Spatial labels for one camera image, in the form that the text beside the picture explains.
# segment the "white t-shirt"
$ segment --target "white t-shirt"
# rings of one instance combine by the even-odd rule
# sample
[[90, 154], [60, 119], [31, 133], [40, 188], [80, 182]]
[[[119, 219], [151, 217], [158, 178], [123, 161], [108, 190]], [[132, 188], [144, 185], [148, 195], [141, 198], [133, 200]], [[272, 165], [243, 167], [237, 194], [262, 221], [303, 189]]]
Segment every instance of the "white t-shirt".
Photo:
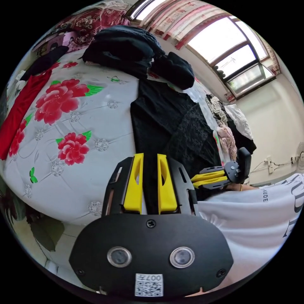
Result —
[[245, 137], [253, 140], [251, 129], [244, 113], [237, 107], [236, 104], [225, 105], [225, 110], [233, 120], [236, 129]]
[[228, 191], [198, 202], [202, 218], [217, 226], [234, 264], [214, 290], [249, 276], [282, 247], [304, 205], [304, 174], [249, 191]]

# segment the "red patterned curtain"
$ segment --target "red patterned curtain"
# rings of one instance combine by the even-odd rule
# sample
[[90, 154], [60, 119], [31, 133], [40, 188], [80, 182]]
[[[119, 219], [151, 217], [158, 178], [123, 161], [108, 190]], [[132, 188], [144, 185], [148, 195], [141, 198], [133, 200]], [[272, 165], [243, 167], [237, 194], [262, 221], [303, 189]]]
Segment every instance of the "red patterned curtain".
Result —
[[181, 49], [211, 23], [231, 14], [199, 0], [166, 0], [140, 27]]

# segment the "floral bedsheet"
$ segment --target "floral bedsheet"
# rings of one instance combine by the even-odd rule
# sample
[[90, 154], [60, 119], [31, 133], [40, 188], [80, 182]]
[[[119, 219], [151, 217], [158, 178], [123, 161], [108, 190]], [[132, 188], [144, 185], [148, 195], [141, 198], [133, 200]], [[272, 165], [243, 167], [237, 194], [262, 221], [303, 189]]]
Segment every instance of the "floral bedsheet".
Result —
[[138, 79], [85, 64], [78, 59], [83, 52], [66, 54], [52, 67], [3, 171], [6, 183], [25, 203], [76, 225], [100, 216], [113, 170], [136, 152], [130, 104], [137, 98]]

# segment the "pink clothing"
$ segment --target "pink clothing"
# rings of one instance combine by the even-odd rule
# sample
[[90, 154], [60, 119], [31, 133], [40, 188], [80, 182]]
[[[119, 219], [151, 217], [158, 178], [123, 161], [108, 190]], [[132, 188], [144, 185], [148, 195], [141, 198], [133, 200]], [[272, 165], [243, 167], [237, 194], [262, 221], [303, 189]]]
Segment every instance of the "pink clothing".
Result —
[[237, 147], [231, 129], [221, 124], [221, 127], [217, 127], [217, 132], [223, 151], [229, 154], [233, 161], [236, 161]]

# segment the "red flower print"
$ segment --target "red flower print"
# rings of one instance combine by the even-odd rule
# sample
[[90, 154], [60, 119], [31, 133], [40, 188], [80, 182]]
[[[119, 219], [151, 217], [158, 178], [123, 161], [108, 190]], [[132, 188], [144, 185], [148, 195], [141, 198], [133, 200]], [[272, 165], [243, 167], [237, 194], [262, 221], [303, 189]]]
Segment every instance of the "red flower print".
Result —
[[9, 157], [12, 157], [12, 155], [16, 155], [18, 150], [19, 150], [19, 145], [20, 143], [23, 141], [24, 139], [24, 132], [23, 130], [26, 127], [26, 120], [24, 119], [20, 126], [19, 129], [17, 130], [17, 133], [13, 139], [12, 144], [10, 145], [10, 149], [9, 149]]
[[76, 136], [75, 133], [69, 133], [59, 142], [58, 158], [71, 166], [74, 163], [82, 164], [85, 160], [85, 154], [89, 152], [89, 147], [85, 145], [86, 137], [82, 134]]
[[69, 63], [66, 63], [62, 68], [67, 68], [67, 69], [69, 69], [70, 67], [74, 67], [74, 66], [76, 66], [76, 65], [78, 65], [77, 62], [69, 62]]
[[156, 29], [156, 30], [155, 30], [155, 35], [161, 36], [161, 35], [163, 35], [163, 34], [164, 34], [163, 31], [160, 31], [159, 29]]
[[54, 63], [51, 67], [50, 67], [50, 70], [53, 70], [53, 69], [55, 69], [55, 68], [57, 68], [57, 67], [59, 67], [60, 66], [60, 62], [56, 62], [56, 63]]
[[36, 102], [38, 110], [35, 120], [52, 125], [61, 118], [62, 113], [76, 110], [79, 106], [77, 97], [85, 96], [87, 92], [87, 86], [75, 79], [51, 85]]

